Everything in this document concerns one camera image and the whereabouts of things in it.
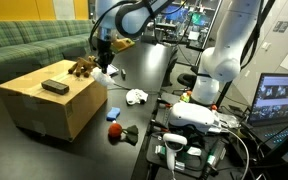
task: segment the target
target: green couch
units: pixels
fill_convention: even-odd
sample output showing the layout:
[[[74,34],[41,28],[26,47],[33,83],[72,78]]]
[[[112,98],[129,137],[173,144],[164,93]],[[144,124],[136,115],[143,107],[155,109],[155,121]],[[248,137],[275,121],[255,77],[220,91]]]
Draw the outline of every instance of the green couch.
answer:
[[[42,66],[63,59],[71,47],[89,48],[89,20],[0,22],[0,63],[35,57]]]

